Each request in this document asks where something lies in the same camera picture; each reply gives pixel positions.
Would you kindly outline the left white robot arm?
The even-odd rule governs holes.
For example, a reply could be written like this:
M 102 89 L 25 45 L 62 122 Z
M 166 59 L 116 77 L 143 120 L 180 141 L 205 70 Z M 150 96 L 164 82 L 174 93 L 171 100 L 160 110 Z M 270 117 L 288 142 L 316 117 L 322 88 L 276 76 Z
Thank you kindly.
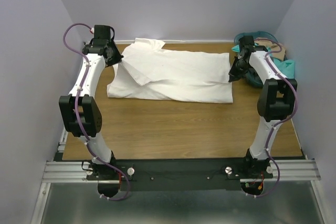
M 93 38 L 82 50 L 71 48 L 66 42 L 67 36 L 62 37 L 66 48 L 82 57 L 82 64 L 69 94 L 59 98 L 59 108 L 65 130 L 80 138 L 89 151 L 92 162 L 115 168 L 113 151 L 107 147 L 101 133 L 103 120 L 95 94 L 103 70 L 119 64 L 123 56 L 114 42 L 115 31 L 111 26 L 87 25 L 86 28 L 93 34 Z

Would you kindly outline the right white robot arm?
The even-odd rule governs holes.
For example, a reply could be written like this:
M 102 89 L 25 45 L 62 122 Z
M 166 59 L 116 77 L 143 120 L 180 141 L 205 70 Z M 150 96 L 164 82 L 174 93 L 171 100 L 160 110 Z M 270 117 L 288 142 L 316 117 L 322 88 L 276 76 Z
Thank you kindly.
M 266 171 L 270 151 L 279 128 L 296 112 L 297 81 L 280 72 L 265 46 L 255 45 L 253 36 L 242 36 L 239 53 L 229 71 L 229 82 L 240 80 L 253 68 L 263 82 L 257 102 L 260 121 L 255 139 L 248 149 L 239 171 L 246 176 Z

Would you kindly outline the white t shirt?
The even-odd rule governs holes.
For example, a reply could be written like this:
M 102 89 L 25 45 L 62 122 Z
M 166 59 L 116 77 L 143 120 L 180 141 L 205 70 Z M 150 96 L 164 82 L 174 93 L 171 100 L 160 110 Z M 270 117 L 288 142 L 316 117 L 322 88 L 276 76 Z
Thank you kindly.
M 107 85 L 109 98 L 232 103 L 228 53 L 164 49 L 162 40 L 137 38 L 127 46 Z

